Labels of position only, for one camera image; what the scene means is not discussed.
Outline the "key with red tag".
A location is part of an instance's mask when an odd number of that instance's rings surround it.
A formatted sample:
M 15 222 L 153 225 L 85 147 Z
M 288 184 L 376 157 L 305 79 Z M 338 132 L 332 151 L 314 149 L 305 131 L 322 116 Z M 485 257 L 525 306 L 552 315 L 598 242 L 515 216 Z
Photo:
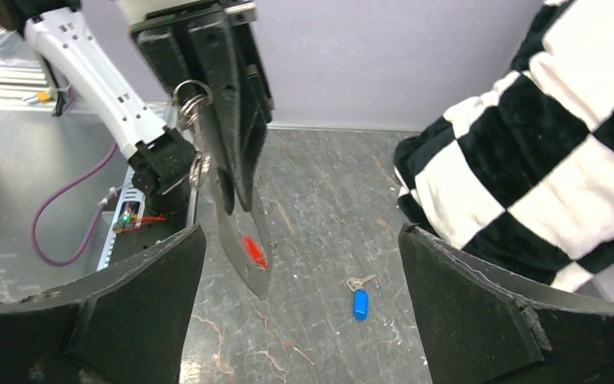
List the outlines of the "key with red tag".
M 249 260 L 259 270 L 266 270 L 268 266 L 266 257 L 263 254 L 261 247 L 255 242 L 255 240 L 252 237 L 243 234 L 241 236 L 241 244 Z

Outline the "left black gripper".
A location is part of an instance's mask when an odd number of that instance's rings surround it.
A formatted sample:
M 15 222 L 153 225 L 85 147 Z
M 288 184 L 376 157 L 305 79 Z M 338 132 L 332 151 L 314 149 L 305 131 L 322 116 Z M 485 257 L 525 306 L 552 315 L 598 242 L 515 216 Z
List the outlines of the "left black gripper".
M 251 28 L 254 1 L 159 1 L 130 36 L 179 118 L 200 123 L 241 208 L 253 208 L 253 180 L 273 120 L 273 96 Z

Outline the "key with blue tag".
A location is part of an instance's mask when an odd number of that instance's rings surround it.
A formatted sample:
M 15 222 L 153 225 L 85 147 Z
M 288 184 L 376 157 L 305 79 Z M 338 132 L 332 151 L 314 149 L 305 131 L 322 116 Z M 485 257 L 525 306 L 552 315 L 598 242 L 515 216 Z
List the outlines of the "key with blue tag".
M 364 278 L 348 278 L 345 281 L 353 293 L 352 314 L 357 321 L 364 321 L 368 317 L 369 296 L 365 291 L 365 284 L 376 277 L 375 274 L 370 274 Z

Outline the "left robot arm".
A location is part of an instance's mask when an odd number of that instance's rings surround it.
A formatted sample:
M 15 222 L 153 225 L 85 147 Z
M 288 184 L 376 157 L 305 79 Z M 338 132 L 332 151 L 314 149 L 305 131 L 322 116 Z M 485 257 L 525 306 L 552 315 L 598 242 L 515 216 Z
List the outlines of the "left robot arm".
M 253 209 L 253 179 L 273 98 L 252 30 L 252 1 L 121 1 L 130 36 L 161 86 L 203 94 L 201 130 L 224 211 Z M 20 34 L 94 108 L 147 195 L 167 194 L 194 148 L 138 96 L 98 44 L 79 1 L 0 1 L 0 26 Z

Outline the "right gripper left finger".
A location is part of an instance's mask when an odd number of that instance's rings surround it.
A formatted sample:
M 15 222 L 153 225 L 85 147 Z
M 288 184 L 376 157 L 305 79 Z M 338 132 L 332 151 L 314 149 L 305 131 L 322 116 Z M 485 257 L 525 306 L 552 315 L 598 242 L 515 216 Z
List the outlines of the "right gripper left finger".
M 0 383 L 175 383 L 206 238 L 191 226 L 103 270 L 0 302 Z

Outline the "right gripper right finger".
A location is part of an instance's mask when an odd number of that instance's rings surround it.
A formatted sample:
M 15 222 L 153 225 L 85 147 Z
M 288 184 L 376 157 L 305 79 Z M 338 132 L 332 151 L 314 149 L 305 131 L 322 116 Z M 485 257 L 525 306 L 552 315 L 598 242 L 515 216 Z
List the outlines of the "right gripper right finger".
M 414 224 L 398 243 L 435 383 L 614 383 L 614 302 L 534 282 Z

